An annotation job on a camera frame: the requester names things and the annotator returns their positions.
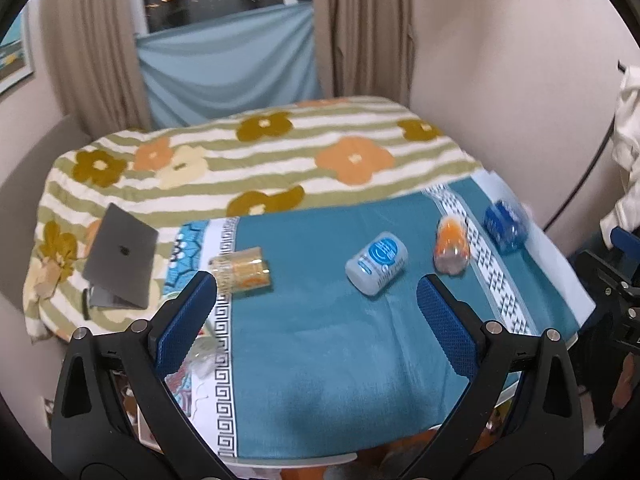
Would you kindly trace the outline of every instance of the framed painting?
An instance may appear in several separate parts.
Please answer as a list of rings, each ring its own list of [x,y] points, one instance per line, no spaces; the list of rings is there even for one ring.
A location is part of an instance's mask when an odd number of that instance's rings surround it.
[[[33,73],[28,36],[27,12],[23,9],[0,41],[0,94]]]

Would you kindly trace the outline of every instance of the metal screw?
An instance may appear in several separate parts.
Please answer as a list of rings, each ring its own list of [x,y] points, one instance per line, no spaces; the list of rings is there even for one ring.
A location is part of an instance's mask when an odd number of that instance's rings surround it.
[[[73,339],[82,339],[88,333],[89,333],[89,329],[85,326],[81,326],[74,330],[74,333],[71,337],[73,337]]]
[[[555,328],[547,330],[546,336],[551,339],[551,341],[560,341],[560,333]]]
[[[485,326],[489,331],[489,334],[499,334],[500,332],[502,332],[502,325],[497,321],[490,321]]]
[[[140,333],[146,330],[146,327],[149,325],[146,319],[137,319],[133,323],[129,325],[129,328],[132,332]]]

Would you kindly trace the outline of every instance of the laptop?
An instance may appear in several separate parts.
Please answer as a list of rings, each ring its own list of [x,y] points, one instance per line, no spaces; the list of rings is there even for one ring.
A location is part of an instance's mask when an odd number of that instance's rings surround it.
[[[100,291],[99,303],[94,306],[147,308],[149,281],[154,264],[158,231],[109,204],[100,228],[95,235],[82,276],[93,285],[94,293]]]

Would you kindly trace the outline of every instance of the white cloth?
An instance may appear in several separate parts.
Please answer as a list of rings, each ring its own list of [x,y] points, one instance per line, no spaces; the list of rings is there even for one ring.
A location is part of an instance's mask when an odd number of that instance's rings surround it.
[[[600,221],[604,243],[610,249],[611,230],[633,231],[640,226],[640,67],[630,66],[620,86],[613,132],[613,160],[620,166],[625,195]]]

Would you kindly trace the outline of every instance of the curtain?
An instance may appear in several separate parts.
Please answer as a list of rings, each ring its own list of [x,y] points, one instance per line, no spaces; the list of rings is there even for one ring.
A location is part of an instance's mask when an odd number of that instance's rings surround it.
[[[94,138],[152,127],[130,0],[42,0],[47,67],[65,114]]]
[[[412,0],[314,0],[318,75],[326,97],[378,95],[409,104]]]
[[[157,128],[318,99],[311,4],[248,10],[139,38]]]

